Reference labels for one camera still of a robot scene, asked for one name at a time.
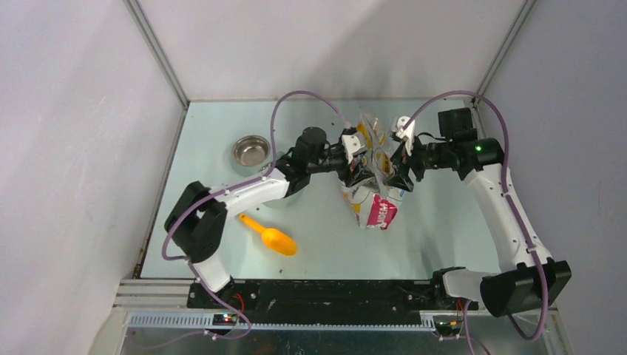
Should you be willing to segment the white yellow pet food bag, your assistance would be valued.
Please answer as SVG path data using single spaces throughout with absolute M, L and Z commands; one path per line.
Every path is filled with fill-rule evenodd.
M 373 177 L 356 186 L 340 183 L 340 189 L 362 229 L 386 230 L 399 212 L 405 194 L 384 183 L 393 173 L 391 158 L 398 144 L 378 118 L 364 112 L 360 113 L 356 129 L 366 138 Z

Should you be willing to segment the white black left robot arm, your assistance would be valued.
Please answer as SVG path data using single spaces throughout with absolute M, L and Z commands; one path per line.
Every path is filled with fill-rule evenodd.
M 190 183 L 166 218 L 166 240 L 183 251 L 181 259 L 205 286 L 205 298 L 214 307 L 225 308 L 234 298 L 234 289 L 217 250 L 227 219 L 296 194 L 310 183 L 313 174 L 335 172 L 340 180 L 349 181 L 351 163 L 366 148 L 364 134 L 355 127 L 344 129 L 336 143 L 328 142 L 323 129 L 308 127 L 292 148 L 248 180 L 221 188 Z

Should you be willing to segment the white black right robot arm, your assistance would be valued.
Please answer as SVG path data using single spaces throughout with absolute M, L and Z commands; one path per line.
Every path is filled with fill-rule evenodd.
M 430 299 L 440 309 L 459 298 L 482 304 L 494 317 L 551 307 L 572 277 L 569 264 L 557 261 L 543 245 L 513 187 L 505 154 L 494 138 L 479 138 L 468 108 L 438 113 L 441 140 L 422 143 L 409 117 L 392 125 L 391 186 L 412 191 L 427 170 L 450 169 L 470 189 L 497 251 L 499 273 L 451 267 L 434 272 Z

